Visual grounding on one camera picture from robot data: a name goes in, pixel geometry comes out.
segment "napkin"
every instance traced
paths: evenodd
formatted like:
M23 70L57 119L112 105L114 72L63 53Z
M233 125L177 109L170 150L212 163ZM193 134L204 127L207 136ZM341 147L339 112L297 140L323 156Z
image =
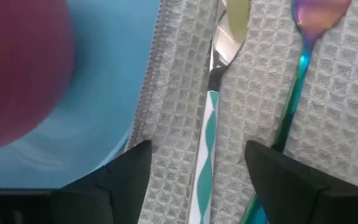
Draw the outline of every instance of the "napkin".
M216 1L162 1L130 140L154 144L139 223L185 223L215 21ZM241 219L243 148L272 143L301 54L291 0L252 0L248 29L221 88L212 223ZM358 185L358 0L316 44L286 154Z

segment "cutlery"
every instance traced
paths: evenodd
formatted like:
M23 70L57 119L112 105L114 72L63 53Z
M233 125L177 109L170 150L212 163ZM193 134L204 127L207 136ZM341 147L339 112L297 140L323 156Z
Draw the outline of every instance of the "cutlery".
M292 1L292 16L299 33L302 35L303 50L272 149L278 152L283 152L285 149L316 41L341 19L350 3L351 0ZM267 223L267 217L254 193L241 224L256 223Z
M222 77L246 39L249 0L230 0L211 44L209 85L204 104L187 224L210 223L213 167Z

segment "knife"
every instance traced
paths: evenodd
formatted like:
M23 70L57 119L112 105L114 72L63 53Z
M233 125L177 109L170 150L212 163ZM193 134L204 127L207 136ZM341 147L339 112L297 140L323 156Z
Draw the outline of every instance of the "knife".
M209 85L193 170L187 224L210 223L218 104L223 75L247 36L249 0L228 0L211 43Z

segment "striped knife handle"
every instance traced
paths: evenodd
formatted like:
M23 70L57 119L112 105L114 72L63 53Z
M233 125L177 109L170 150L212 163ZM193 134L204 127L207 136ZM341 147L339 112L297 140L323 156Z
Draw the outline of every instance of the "striped knife handle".
M187 224L210 224L219 96L217 91L206 95Z

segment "rainbow spoon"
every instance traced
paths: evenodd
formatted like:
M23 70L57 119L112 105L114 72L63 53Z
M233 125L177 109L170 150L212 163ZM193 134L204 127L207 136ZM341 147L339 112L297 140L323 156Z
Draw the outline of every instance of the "rainbow spoon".
M299 59L298 72L292 83L272 149L278 152L283 152L285 149L316 41L341 19L350 3L351 0L292 1L292 16L303 38L303 50ZM268 223L267 217L254 193L241 224L264 223Z

